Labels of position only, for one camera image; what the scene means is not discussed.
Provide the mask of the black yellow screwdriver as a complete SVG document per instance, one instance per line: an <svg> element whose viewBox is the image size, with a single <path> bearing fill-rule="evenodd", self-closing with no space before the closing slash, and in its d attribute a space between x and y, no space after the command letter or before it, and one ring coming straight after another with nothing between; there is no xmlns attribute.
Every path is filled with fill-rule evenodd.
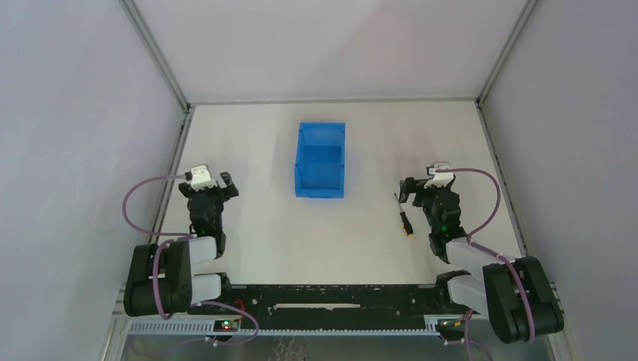
<svg viewBox="0 0 638 361"><path fill-rule="evenodd" d="M400 216L401 223L402 223L402 226L403 226L403 231L404 231L404 233L406 234L407 237L413 237L414 236L413 226L410 223L406 212L403 210L403 207L402 207L402 205L400 203L400 200L399 200L399 196L395 193L394 197L396 199L397 207L399 208L399 211L400 211L399 212L399 216Z"/></svg>

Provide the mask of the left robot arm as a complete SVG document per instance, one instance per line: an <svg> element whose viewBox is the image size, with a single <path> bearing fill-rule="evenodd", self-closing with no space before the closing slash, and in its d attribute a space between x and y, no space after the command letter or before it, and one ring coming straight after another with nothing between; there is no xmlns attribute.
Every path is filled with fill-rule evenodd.
<svg viewBox="0 0 638 361"><path fill-rule="evenodd" d="M162 177L178 181L190 225L187 232L164 232L160 244L135 247L123 297L128 316L158 315L167 320L188 311L193 303L220 296L224 273L197 278L192 272L193 264L219 259L226 250L222 213L225 203L239 191L230 173L220 176L222 181L215 181L200 165L184 174Z"/></svg>

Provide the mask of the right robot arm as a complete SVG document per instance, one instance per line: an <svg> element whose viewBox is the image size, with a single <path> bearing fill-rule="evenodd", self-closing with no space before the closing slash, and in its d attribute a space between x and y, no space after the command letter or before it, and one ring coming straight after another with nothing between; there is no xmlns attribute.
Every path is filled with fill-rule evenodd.
<svg viewBox="0 0 638 361"><path fill-rule="evenodd" d="M462 227L460 197L452 189L455 178L452 173L408 177L396 193L399 205L412 197L413 206L423 211L433 255L457 267L437 278L444 298L487 316L506 344L563 331L564 313L541 262L498 253Z"/></svg>

